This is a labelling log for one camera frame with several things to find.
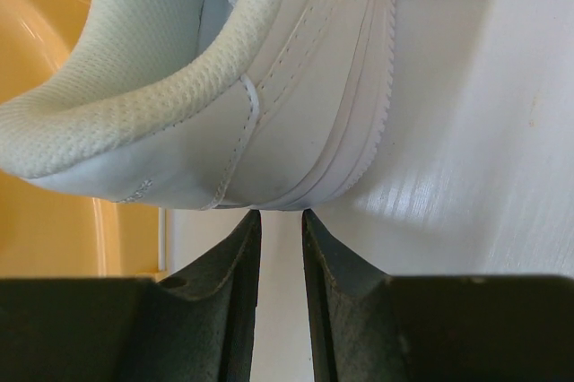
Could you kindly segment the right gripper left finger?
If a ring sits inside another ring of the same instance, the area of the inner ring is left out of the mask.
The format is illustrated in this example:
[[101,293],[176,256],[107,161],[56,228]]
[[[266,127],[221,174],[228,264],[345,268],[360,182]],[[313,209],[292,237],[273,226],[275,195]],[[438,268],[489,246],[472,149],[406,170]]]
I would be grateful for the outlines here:
[[2,380],[248,380],[261,238],[261,216],[251,211],[159,282],[2,281]]

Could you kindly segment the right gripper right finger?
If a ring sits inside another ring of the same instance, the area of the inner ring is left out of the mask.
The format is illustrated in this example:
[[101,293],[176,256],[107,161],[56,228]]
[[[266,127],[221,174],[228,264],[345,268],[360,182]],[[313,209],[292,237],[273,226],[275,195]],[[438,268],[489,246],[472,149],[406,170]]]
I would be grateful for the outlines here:
[[570,381],[573,281],[393,276],[311,210],[302,248],[317,381]]

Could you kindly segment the yellow plastic shoe cabinet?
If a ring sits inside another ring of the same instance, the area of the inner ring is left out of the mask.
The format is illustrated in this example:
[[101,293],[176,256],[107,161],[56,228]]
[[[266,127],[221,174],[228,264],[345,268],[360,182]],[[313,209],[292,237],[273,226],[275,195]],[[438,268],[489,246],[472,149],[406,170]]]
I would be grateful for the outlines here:
[[573,0],[91,0],[1,107],[72,195],[301,211],[393,273],[573,272]]

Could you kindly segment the white sneaker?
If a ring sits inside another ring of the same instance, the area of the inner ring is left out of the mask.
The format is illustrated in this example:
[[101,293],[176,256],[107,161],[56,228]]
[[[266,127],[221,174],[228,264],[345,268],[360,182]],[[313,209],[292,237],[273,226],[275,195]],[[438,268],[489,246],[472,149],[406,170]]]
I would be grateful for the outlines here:
[[373,162],[396,0],[91,0],[61,69],[1,107],[1,168],[170,209],[298,211]]

